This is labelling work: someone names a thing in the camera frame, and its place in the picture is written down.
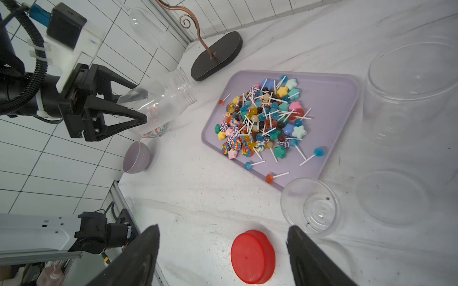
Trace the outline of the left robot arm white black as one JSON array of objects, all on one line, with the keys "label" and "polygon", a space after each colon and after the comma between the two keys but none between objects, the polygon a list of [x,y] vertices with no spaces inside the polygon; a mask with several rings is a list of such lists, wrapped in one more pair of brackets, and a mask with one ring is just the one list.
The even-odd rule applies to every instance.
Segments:
[{"label": "left robot arm white black", "polygon": [[[135,85],[105,66],[82,64],[82,55],[95,57],[104,32],[64,3],[51,11],[38,5],[4,1],[1,17],[1,114],[30,116],[64,123],[71,138],[102,141],[144,125],[144,114],[118,104],[112,83]],[[16,56],[6,27],[16,19],[28,34],[32,72]]]}]

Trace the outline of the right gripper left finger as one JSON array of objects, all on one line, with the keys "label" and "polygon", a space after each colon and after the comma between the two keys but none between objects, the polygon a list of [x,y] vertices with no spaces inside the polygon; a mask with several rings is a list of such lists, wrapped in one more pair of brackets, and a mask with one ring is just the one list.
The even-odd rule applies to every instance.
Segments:
[{"label": "right gripper left finger", "polygon": [[149,226],[130,243],[110,266],[91,280],[89,286],[151,286],[160,231],[158,225]]}]

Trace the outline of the red lid candy jar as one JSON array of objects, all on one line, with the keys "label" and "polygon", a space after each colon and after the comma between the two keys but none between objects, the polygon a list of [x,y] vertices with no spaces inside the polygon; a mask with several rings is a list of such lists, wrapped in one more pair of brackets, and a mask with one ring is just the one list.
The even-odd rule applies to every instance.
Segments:
[{"label": "red lid candy jar", "polygon": [[117,104],[147,116],[147,123],[132,129],[142,135],[176,119],[197,101],[192,83],[179,67],[130,90]]}]

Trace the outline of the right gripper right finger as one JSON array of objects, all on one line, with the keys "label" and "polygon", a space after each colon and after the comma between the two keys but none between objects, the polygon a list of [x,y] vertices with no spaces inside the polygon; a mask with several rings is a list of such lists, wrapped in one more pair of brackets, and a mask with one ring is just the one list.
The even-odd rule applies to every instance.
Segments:
[{"label": "right gripper right finger", "polygon": [[289,228],[286,246],[297,286],[356,286],[300,227]]}]

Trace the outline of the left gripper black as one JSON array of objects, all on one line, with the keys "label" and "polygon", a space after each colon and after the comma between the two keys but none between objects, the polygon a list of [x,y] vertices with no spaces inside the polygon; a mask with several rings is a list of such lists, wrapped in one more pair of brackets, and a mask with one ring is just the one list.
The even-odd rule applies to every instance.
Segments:
[{"label": "left gripper black", "polygon": [[[102,141],[128,129],[147,123],[147,116],[116,104],[121,94],[112,83],[128,91],[138,87],[106,66],[77,64],[58,101],[58,109],[71,138]],[[94,97],[102,95],[104,99]]]}]

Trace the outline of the clear jar lid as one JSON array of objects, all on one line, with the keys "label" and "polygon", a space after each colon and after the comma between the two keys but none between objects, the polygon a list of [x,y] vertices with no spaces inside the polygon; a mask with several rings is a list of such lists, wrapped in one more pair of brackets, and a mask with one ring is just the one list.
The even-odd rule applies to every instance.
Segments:
[{"label": "clear jar lid", "polygon": [[354,186],[360,207],[380,224],[405,228],[427,218],[431,202],[427,185],[401,170],[371,172]]}]

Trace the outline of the clear jar with colourful candies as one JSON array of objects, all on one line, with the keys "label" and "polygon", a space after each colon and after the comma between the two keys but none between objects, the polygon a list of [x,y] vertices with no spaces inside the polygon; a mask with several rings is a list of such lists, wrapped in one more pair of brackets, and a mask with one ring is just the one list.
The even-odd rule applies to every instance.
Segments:
[{"label": "clear jar with colourful candies", "polygon": [[371,62],[363,98],[361,142],[368,167],[398,168],[431,186],[457,166],[447,106],[458,95],[458,43],[411,36]]}]

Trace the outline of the small clear jar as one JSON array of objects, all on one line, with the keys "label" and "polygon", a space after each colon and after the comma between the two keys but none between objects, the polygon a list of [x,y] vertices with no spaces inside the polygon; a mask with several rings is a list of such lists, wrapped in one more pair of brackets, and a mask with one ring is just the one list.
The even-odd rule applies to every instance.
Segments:
[{"label": "small clear jar", "polygon": [[330,235],[341,221],[336,194],[316,179],[299,178],[289,183],[282,191],[280,206],[287,222],[310,237]]}]

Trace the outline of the red jar lid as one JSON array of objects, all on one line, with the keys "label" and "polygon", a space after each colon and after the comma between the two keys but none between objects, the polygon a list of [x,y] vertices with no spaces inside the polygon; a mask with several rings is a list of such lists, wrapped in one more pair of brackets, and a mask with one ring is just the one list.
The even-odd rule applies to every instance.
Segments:
[{"label": "red jar lid", "polygon": [[247,284],[264,284],[274,274],[276,254],[261,231],[249,230],[238,235],[232,243],[230,258],[235,274]]}]

